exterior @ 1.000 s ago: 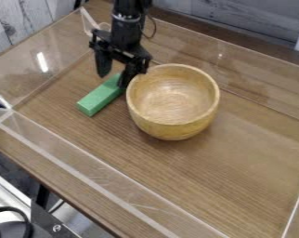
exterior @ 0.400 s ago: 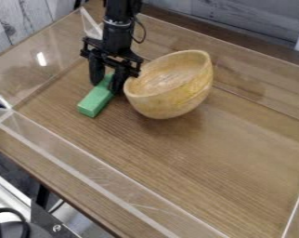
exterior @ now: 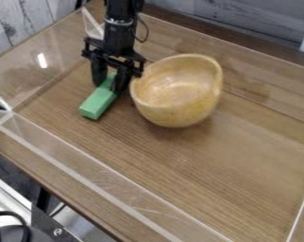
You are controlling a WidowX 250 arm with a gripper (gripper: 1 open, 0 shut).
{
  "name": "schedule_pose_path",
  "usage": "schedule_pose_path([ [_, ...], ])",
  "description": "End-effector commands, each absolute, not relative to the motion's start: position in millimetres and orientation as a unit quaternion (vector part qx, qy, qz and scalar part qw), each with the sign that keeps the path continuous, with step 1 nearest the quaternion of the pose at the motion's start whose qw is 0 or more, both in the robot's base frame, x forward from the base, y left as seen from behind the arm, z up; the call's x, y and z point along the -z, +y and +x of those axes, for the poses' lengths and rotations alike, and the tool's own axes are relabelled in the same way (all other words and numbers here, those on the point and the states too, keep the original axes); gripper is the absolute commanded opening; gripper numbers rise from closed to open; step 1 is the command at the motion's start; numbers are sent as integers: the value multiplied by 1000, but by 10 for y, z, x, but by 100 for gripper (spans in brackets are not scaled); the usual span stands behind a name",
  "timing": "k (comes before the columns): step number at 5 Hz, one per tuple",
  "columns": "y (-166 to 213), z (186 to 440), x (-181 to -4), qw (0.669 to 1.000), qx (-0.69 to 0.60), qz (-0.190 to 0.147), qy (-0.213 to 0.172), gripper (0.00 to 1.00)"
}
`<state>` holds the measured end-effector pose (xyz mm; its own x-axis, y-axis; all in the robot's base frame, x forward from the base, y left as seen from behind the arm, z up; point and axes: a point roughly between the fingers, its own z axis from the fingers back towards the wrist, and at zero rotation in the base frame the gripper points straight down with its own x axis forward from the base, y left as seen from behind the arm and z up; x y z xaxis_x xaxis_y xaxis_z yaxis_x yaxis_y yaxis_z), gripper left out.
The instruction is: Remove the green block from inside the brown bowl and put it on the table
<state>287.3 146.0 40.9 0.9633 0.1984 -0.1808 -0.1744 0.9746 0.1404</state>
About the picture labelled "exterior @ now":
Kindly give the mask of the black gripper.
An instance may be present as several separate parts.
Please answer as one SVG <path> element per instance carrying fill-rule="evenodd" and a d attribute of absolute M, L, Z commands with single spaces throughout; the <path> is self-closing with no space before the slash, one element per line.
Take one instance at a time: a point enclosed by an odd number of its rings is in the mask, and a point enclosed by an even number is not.
<path fill-rule="evenodd" d="M 135 51 L 136 20 L 115 22 L 106 20 L 106 36 L 102 40 L 84 38 L 82 55 L 91 60 L 92 80 L 100 86 L 107 78 L 108 68 L 116 68 L 111 90 L 120 94 L 132 77 L 142 77 L 146 57 Z"/>

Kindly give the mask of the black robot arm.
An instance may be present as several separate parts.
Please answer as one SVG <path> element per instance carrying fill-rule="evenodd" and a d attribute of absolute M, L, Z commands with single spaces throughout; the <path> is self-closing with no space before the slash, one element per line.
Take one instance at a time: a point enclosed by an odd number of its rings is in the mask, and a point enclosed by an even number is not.
<path fill-rule="evenodd" d="M 139 13 L 146 0 L 106 0 L 106 34 L 99 40 L 84 38 L 82 55 L 91 60 L 92 79 L 96 86 L 106 81 L 108 68 L 118 70 L 111 91 L 120 94 L 134 77 L 142 77 L 147 59 L 135 51 Z"/>

